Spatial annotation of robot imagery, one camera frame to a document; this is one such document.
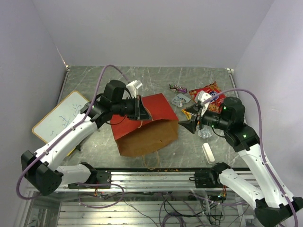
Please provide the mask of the yellow candy packet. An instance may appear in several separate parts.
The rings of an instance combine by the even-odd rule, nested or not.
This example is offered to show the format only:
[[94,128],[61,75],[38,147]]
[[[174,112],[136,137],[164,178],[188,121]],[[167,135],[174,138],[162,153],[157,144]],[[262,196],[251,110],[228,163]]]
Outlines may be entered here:
[[190,112],[192,110],[191,107],[181,109],[181,112],[186,116],[187,120],[191,120],[192,118],[196,117],[196,113]]

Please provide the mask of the clear plastic wrapper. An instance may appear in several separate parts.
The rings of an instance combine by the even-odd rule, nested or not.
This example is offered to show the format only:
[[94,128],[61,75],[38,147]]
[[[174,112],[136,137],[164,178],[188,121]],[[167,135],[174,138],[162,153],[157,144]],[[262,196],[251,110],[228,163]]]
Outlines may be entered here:
[[184,104],[187,104],[190,101],[191,98],[185,96],[182,93],[179,93],[171,100],[171,103],[177,107],[182,107]]
[[208,128],[202,128],[198,130],[198,136],[203,139],[207,139],[212,137],[212,133]]

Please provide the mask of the red brown paper bag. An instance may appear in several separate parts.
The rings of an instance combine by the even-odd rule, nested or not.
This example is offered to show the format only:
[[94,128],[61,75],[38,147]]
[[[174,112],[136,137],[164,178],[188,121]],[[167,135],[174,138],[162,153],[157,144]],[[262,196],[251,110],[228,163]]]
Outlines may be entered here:
[[178,117],[162,93],[142,97],[151,116],[148,121],[131,121],[119,115],[110,120],[114,140],[123,157],[141,157],[146,168],[159,167],[158,151],[178,139]]

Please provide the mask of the purple brown candy packet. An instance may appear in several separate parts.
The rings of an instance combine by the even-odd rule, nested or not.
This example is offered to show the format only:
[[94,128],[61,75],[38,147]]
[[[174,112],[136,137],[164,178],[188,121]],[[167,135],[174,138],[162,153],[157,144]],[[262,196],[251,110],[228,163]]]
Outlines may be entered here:
[[179,92],[179,93],[183,93],[183,94],[187,93],[187,89],[185,87],[182,87],[179,85],[169,84],[169,88],[173,92]]

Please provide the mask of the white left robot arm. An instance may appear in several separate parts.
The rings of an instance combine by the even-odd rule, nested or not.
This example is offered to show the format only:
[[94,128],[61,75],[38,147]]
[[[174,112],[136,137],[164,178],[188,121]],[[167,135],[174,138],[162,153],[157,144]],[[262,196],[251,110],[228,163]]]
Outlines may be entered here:
[[91,102],[86,103],[75,119],[53,140],[35,152],[27,150],[22,154],[22,177],[43,196],[53,193],[64,184],[91,188],[99,183],[97,170],[88,163],[66,167],[60,164],[69,152],[114,115],[132,121],[151,120],[138,94],[142,85],[139,80],[128,84],[119,80],[108,82],[103,93],[95,93]]

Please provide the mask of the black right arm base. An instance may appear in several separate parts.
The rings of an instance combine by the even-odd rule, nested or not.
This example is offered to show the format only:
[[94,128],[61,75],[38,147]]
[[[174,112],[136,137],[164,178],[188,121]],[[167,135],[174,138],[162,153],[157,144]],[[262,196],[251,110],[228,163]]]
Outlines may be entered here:
[[211,168],[200,169],[195,172],[193,181],[195,182],[195,187],[200,188],[223,188],[223,184],[219,179],[219,174],[224,170],[231,169],[231,167],[226,163],[216,163]]

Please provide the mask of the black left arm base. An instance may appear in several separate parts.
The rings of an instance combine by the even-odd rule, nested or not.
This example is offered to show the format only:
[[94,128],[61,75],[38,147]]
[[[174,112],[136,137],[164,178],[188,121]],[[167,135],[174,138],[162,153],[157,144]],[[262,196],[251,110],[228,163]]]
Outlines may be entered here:
[[90,175],[86,181],[80,184],[78,182],[68,184],[69,189],[109,189],[111,187],[111,174],[107,170],[96,169],[86,162],[80,163],[79,166],[89,170]]

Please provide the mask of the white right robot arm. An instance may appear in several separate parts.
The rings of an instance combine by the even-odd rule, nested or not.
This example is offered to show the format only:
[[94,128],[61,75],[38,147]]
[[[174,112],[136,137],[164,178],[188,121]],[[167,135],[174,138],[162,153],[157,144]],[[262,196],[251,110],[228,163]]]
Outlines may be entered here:
[[198,102],[187,108],[195,116],[179,121],[179,125],[191,133],[205,125],[222,130],[224,139],[247,164],[258,187],[224,162],[213,166],[209,183],[214,187],[224,185],[232,189],[253,208],[256,218],[265,227],[274,227],[290,217],[297,219],[297,212],[303,208],[303,199],[295,197],[278,177],[261,146],[261,138],[244,122],[245,107],[241,100],[227,97],[221,108],[220,113],[211,112]]

